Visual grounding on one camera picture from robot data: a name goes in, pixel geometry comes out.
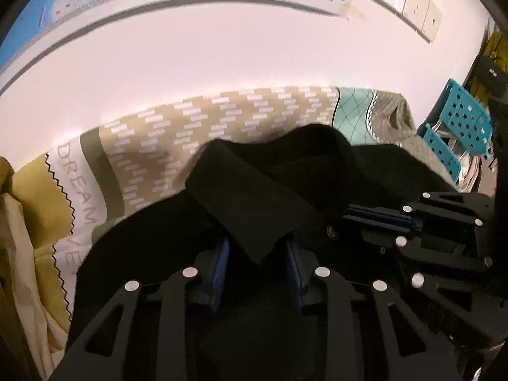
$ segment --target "white wall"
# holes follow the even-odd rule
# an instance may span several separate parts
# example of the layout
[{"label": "white wall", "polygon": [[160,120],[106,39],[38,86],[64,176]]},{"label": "white wall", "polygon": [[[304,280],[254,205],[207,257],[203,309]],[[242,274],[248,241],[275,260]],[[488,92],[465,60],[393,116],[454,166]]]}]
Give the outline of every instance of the white wall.
[{"label": "white wall", "polygon": [[47,55],[0,97],[0,154],[17,170],[53,145],[133,111],[255,87],[400,92],[418,125],[449,77],[466,78],[487,24],[478,0],[435,2],[444,18],[433,44],[371,0],[353,0],[367,20],[210,3],[108,24]]}]

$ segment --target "white round joint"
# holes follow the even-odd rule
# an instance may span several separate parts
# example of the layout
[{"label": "white round joint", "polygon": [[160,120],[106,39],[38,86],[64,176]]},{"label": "white round joint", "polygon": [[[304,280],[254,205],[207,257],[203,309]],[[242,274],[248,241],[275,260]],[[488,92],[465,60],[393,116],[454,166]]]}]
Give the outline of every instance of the white round joint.
[{"label": "white round joint", "polygon": [[197,275],[197,269],[190,266],[182,271],[182,275],[186,278],[194,278]]},{"label": "white round joint", "polygon": [[423,277],[422,274],[418,273],[418,274],[414,274],[413,277],[411,278],[411,286],[413,288],[421,288],[423,286],[423,283],[425,281],[425,278]]},{"label": "white round joint", "polygon": [[399,247],[399,248],[403,248],[406,246],[407,244],[407,239],[405,236],[397,236],[397,239],[395,239],[395,244]]},{"label": "white round joint", "polygon": [[386,282],[380,281],[380,280],[374,281],[372,286],[374,287],[374,289],[376,291],[379,291],[379,292],[384,292],[388,289],[388,285],[386,285]]},{"label": "white round joint", "polygon": [[125,290],[132,292],[139,288],[139,282],[138,281],[129,281],[125,284]]},{"label": "white round joint", "polygon": [[330,276],[330,270],[324,266],[317,267],[314,270],[314,273],[321,278],[326,278],[327,276]]}]

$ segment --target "black garment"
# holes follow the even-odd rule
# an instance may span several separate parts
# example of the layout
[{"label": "black garment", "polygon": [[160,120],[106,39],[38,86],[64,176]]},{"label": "black garment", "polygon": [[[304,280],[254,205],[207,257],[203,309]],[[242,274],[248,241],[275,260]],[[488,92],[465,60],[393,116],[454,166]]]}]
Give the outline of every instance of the black garment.
[{"label": "black garment", "polygon": [[[281,238],[292,234],[346,279],[367,268],[373,279],[390,281],[389,265],[370,266],[371,249],[361,258],[350,251],[362,244],[358,236],[338,231],[338,240],[331,240],[328,222],[348,204],[400,209],[425,191],[451,190],[403,149],[351,147],[328,126],[305,126],[265,144],[212,141],[186,190],[116,225],[90,251],[77,274],[68,347],[126,281],[164,281],[228,236],[232,248],[219,312],[187,319],[190,379],[321,379],[326,317],[304,317],[292,307]],[[126,380],[154,378],[158,314],[153,307],[138,309]],[[93,348],[106,349],[113,332],[106,328]],[[375,338],[375,330],[369,336]],[[371,364],[365,372],[375,379],[384,364]]]}]

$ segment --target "zigzag line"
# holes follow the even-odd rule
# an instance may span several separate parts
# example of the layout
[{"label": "zigzag line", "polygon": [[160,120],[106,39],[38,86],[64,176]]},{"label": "zigzag line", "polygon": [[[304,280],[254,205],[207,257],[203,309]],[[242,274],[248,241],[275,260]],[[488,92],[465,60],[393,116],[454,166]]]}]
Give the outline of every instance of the zigzag line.
[{"label": "zigzag line", "polygon": [[[76,220],[76,217],[74,216],[75,209],[72,207],[72,201],[69,199],[69,196],[64,191],[64,187],[62,185],[60,185],[59,179],[57,179],[57,177],[55,176],[55,172],[51,170],[51,165],[48,163],[48,159],[49,159],[49,154],[46,153],[45,164],[48,167],[48,172],[51,173],[53,180],[57,183],[57,186],[62,190],[62,193],[65,195],[65,199],[67,201],[69,201],[69,207],[72,209],[72,213],[70,214],[72,216],[72,222],[70,223],[70,234],[72,235],[73,229],[74,229],[74,221]],[[60,282],[62,283],[61,287],[62,287],[62,291],[64,293],[63,300],[65,301],[65,310],[69,313],[69,321],[70,321],[72,312],[69,310],[69,302],[67,300],[67,291],[64,288],[64,281],[61,277],[62,271],[60,271],[60,269],[57,267],[57,258],[55,257],[55,253],[56,253],[57,249],[55,248],[55,245],[53,245],[52,248],[53,248],[53,253],[51,254],[51,257],[53,258],[53,266],[58,271],[58,278],[59,278]]]}]

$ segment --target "perforated basket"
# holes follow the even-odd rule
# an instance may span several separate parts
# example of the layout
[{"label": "perforated basket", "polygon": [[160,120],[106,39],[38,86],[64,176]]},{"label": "perforated basket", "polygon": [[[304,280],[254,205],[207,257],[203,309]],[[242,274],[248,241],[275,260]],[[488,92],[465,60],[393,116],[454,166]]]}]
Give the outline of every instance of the perforated basket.
[{"label": "perforated basket", "polygon": [[439,117],[441,121],[471,155],[491,157],[488,150],[492,137],[490,116],[455,80],[448,80],[445,91],[449,91],[449,95]]},{"label": "perforated basket", "polygon": [[453,181],[456,182],[459,178],[461,169],[459,158],[453,151],[451,151],[443,139],[432,130],[430,124],[427,123],[425,127],[427,128],[427,132],[425,133],[425,136],[423,136],[423,140],[427,143],[427,145],[429,145],[434,154],[446,167],[446,170],[448,170],[448,173]]}]

